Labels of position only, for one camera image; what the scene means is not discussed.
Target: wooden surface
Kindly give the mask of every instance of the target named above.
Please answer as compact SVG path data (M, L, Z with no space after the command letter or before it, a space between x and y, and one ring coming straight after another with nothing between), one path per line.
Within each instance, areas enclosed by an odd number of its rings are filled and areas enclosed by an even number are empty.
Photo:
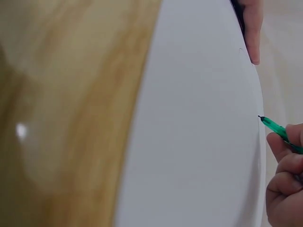
M114 226L161 0L0 1L0 226Z

